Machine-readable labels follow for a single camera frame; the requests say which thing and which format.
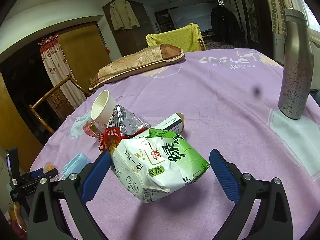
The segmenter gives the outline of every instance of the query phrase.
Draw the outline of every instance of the white paper cup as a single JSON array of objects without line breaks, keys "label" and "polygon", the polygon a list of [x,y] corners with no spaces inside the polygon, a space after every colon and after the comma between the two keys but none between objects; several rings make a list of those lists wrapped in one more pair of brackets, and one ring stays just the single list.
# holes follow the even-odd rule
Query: white paper cup
[{"label": "white paper cup", "polygon": [[116,101],[110,96],[108,90],[104,90],[93,102],[91,118],[101,124],[107,124],[112,116]]}]

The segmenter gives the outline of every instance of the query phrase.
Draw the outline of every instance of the purple bed sheet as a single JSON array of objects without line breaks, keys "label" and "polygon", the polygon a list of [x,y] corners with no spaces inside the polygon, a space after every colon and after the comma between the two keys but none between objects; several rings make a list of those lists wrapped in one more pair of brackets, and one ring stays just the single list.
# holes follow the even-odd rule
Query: purple bed sheet
[{"label": "purple bed sheet", "polygon": [[[269,112],[278,109],[283,69],[252,49],[221,49],[186,53],[186,60],[119,82],[106,84],[79,106],[51,136],[31,171],[51,161],[60,168],[77,153],[94,161],[95,138],[70,136],[77,117],[84,116],[102,90],[117,103],[156,125],[175,112],[183,113],[183,136],[205,159],[217,148],[228,162],[256,179],[279,177],[292,213],[294,239],[313,222],[320,209],[319,179],[294,162],[282,139],[268,126]],[[320,124],[320,108],[309,97],[303,114]],[[81,239],[65,202],[66,219]],[[212,239],[231,212],[229,201],[212,169],[194,184],[160,199],[142,203],[108,171],[95,198],[87,203],[110,240]],[[240,235],[247,236],[259,206],[256,201]]]}]

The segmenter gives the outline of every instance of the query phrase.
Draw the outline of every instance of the patterned pillow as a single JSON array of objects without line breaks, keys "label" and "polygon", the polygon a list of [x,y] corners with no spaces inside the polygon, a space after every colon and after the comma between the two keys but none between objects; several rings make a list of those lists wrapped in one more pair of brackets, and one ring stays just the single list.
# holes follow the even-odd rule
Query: patterned pillow
[{"label": "patterned pillow", "polygon": [[182,49],[169,44],[145,48],[131,55],[119,58],[103,67],[93,78],[89,90],[95,90],[106,83],[155,68],[174,64],[185,58]]}]

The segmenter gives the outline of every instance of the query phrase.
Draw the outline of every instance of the stainless steel water bottle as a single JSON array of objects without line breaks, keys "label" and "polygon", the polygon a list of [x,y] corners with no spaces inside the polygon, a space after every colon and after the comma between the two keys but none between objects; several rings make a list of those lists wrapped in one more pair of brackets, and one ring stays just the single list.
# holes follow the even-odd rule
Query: stainless steel water bottle
[{"label": "stainless steel water bottle", "polygon": [[306,106],[313,73],[313,52],[304,14],[285,9],[287,38],[279,109],[291,119],[299,119]]}]

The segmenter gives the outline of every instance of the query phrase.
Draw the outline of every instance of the chair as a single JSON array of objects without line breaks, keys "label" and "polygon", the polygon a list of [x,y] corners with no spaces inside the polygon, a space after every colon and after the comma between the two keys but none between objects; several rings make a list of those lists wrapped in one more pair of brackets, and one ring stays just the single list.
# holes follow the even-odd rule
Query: chair
[{"label": "chair", "polygon": [[148,34],[146,39],[148,47],[167,43],[181,48],[183,52],[206,50],[200,28],[194,23],[165,33]]},{"label": "chair", "polygon": [[36,108],[43,101],[46,100],[49,103],[49,105],[53,108],[53,110],[57,113],[57,115],[60,117],[60,119],[64,121],[66,117],[72,114],[75,110],[60,89],[60,87],[69,80],[86,96],[90,96],[92,94],[91,92],[85,91],[83,88],[81,88],[77,84],[77,82],[71,77],[71,75],[68,74],[67,78],[62,80],[59,84],[57,84],[54,88],[47,92],[34,105],[29,105],[31,112],[35,115],[39,122],[52,134],[54,133],[54,130],[41,118],[41,116],[36,111]]}]

